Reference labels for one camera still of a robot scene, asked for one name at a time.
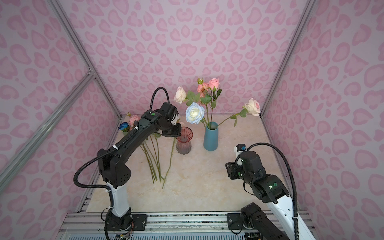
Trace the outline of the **peach spray rose branch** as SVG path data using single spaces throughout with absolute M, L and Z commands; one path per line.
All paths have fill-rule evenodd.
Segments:
M 163 184 L 162 184 L 162 190 L 165 188 L 166 181 L 167 181 L 169 172 L 170 172 L 170 170 L 171 170 L 172 160 L 173 160 L 173 155 L 174 155 L 174 149 L 175 149 L 175 146 L 176 146 L 176 141 L 177 141 L 177 138 L 174 138 L 174 139 L 173 139 L 172 148 L 171 148 L 171 153 L 170 153 L 169 167 L 168 167 L 168 169 L 167 169 L 166 176 L 165 176 L 165 178 L 164 178 L 164 182 L 163 182 Z

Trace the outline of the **dark blue small flower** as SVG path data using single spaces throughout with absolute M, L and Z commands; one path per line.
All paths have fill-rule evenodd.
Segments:
M 130 129 L 130 125 L 129 125 L 129 123 L 127 123 L 127 122 L 123 122 L 123 123 L 121 123 L 121 124 L 119 125 L 118 129 L 119 129 L 120 131 L 122 131 L 122 132 L 124 132 L 124 131 L 129 131 L 129 129 Z

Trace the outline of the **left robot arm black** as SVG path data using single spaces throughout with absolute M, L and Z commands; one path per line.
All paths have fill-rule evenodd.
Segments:
M 161 132 L 164 137 L 181 135 L 181 125 L 177 124 L 177 108 L 164 102 L 160 109 L 147 110 L 134 122 L 134 127 L 119 142 L 108 150 L 98 152 L 99 172 L 106 183 L 111 207 L 106 214 L 106 231 L 130 231 L 133 217 L 128 203 L 127 182 L 132 172 L 126 166 L 129 157 L 153 133 Z

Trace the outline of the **light blue white rose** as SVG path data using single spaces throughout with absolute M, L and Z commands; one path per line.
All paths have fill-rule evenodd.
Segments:
M 197 103 L 192 103 L 186 109 L 186 121 L 190 124 L 198 125 L 202 123 L 204 128 L 206 128 L 207 120 L 205 118 L 205 115 L 206 115 L 206 109 Z

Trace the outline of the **teal ceramic vase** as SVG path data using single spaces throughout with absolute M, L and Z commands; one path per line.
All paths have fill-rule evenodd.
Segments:
M 219 128 L 216 122 L 210 122 L 205 129 L 204 148 L 207 151 L 215 151 L 219 144 Z

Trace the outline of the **pink spray rose branch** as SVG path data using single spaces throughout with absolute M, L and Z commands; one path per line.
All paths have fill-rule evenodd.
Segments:
M 197 79 L 198 83 L 198 93 L 200 94 L 200 102 L 207 109 L 207 127 L 210 130 L 214 130 L 217 127 L 214 127 L 213 122 L 213 112 L 217 106 L 217 99 L 222 93 L 220 88 L 219 78 L 213 78 L 208 82 L 205 82 L 203 78 Z

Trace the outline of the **dark red glass vase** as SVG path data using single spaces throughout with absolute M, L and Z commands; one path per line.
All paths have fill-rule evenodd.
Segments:
M 186 155 L 192 150 L 193 131 L 188 127 L 182 127 L 181 135 L 177 137 L 176 149 L 179 154 Z

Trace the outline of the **large peach pink rose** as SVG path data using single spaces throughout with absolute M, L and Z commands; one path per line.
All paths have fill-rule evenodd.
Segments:
M 228 118 L 224 119 L 221 123 L 218 124 L 218 126 L 220 127 L 227 120 L 233 120 L 234 127 L 236 127 L 238 123 L 238 118 L 246 118 L 248 115 L 259 117 L 260 113 L 261 113 L 260 103 L 254 98 L 251 98 L 247 103 L 245 103 L 245 105 L 242 107 L 242 110 L 240 112 L 233 114 Z

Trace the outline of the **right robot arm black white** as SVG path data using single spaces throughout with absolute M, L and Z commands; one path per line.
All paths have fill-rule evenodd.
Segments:
M 315 237 L 299 214 L 294 214 L 294 201 L 288 189 L 276 175 L 268 174 L 260 156 L 254 151 L 235 150 L 237 159 L 226 164 L 228 176 L 232 180 L 242 180 L 248 184 L 253 195 L 261 200 L 279 221 L 281 231 L 256 203 L 241 208 L 236 220 L 228 215 L 228 227 L 232 230 L 256 230 L 268 240 L 294 240 L 295 220 L 298 221 L 300 240 L 314 240 Z

